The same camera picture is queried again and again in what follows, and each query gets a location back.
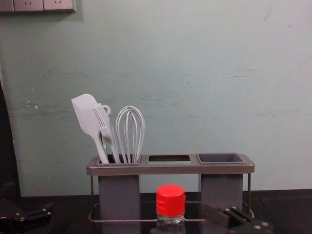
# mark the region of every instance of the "gray utensil holder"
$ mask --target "gray utensil holder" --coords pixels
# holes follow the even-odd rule
[[[168,164],[150,163],[155,161]],[[204,204],[221,209],[230,206],[241,208],[243,174],[248,174],[250,209],[250,180],[253,172],[254,163],[242,154],[143,155],[138,164],[101,164],[97,156],[87,165],[87,174],[91,176],[92,195],[93,176],[98,176],[102,220],[90,220],[102,223],[103,234],[140,234],[140,222],[155,222],[140,220],[139,175],[199,174],[198,186],[203,210]],[[201,222],[202,234],[226,233],[224,228],[204,219],[186,221]]]

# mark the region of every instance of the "whisk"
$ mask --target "whisk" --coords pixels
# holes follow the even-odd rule
[[[132,147],[129,142],[129,121],[133,122]],[[124,163],[138,163],[144,140],[145,120],[141,111],[134,106],[122,108],[116,119],[116,134]]]

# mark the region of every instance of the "bottle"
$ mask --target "bottle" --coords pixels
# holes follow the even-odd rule
[[[185,194],[178,185],[163,185],[156,193],[156,230],[161,234],[186,234]]]

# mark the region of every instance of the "power socket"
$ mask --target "power socket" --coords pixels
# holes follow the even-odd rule
[[[43,11],[43,0],[14,0],[15,11]]]
[[[13,0],[0,0],[0,12],[14,11]]]
[[[73,0],[43,0],[43,8],[45,11],[75,10]]]

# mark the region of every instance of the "red bottle cap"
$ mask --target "red bottle cap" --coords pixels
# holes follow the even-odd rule
[[[167,217],[181,216],[185,213],[184,189],[178,185],[160,186],[156,193],[157,214]]]

